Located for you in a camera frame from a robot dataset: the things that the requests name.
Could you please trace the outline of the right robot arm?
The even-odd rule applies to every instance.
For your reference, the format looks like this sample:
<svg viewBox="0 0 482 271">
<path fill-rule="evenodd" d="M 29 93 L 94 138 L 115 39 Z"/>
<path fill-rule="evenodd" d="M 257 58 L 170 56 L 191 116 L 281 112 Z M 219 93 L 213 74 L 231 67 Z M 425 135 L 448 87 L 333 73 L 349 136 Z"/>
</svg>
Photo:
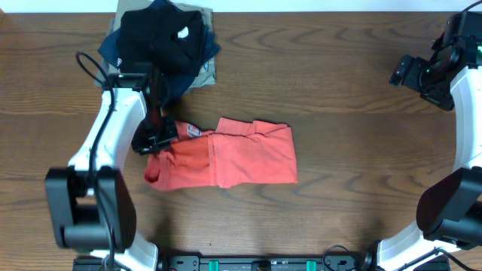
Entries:
<svg viewBox="0 0 482 271">
<path fill-rule="evenodd" d="M 456 112 L 453 171 L 422 194 L 412 224 L 367 253 L 365 269 L 467 269 L 453 253 L 481 244 L 481 15 L 451 16 L 432 50 L 430 59 L 403 56 L 389 82 Z"/>
</svg>

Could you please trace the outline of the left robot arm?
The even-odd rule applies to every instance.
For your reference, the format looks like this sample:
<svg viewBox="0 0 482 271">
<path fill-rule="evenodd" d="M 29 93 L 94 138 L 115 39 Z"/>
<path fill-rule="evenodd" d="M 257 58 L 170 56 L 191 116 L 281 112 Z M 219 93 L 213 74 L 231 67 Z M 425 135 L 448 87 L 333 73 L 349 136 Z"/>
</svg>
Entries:
<svg viewBox="0 0 482 271">
<path fill-rule="evenodd" d="M 56 244 L 87 253 L 79 268 L 157 270 L 159 248 L 136 230 L 136 210 L 122 170 L 129 151 L 158 154 L 177 138 L 161 109 L 169 88 L 159 68 L 107 75 L 102 105 L 87 138 L 44 185 Z"/>
</svg>

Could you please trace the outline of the red t-shirt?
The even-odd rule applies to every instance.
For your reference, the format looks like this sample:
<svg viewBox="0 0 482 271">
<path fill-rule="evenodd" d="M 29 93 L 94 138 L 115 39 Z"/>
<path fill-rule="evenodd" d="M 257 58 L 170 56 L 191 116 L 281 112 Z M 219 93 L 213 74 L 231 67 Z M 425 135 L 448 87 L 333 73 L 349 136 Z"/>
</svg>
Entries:
<svg viewBox="0 0 482 271">
<path fill-rule="evenodd" d="M 157 190 L 298 183 L 294 139 L 285 123 L 222 117 L 214 130 L 175 125 L 178 138 L 169 149 L 152 154 L 144 171 Z"/>
</svg>

